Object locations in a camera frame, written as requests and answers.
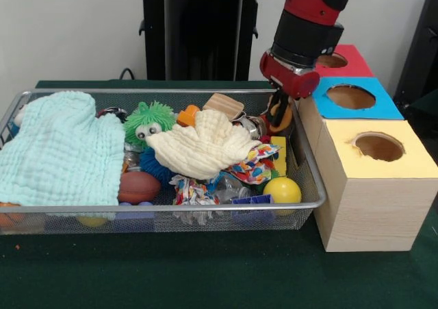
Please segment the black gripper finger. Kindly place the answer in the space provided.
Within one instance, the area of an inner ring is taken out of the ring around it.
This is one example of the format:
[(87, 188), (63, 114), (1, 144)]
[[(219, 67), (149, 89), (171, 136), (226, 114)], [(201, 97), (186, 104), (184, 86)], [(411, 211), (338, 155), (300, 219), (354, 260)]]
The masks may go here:
[(277, 110), (279, 109), (279, 100), (274, 96), (270, 97), (268, 102), (268, 122), (276, 123)]
[(287, 107), (289, 105), (289, 95), (285, 93), (284, 91), (280, 92), (279, 97), (279, 107), (277, 109), (277, 120), (282, 121), (284, 114), (287, 110)]

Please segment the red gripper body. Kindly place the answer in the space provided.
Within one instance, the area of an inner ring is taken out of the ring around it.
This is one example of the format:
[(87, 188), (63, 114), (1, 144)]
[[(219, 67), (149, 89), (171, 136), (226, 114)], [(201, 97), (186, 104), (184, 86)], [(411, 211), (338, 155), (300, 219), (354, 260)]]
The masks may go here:
[(263, 53), (259, 68), (275, 88), (293, 99), (309, 97), (320, 83), (320, 75), (314, 69), (292, 66), (274, 57), (270, 50)]

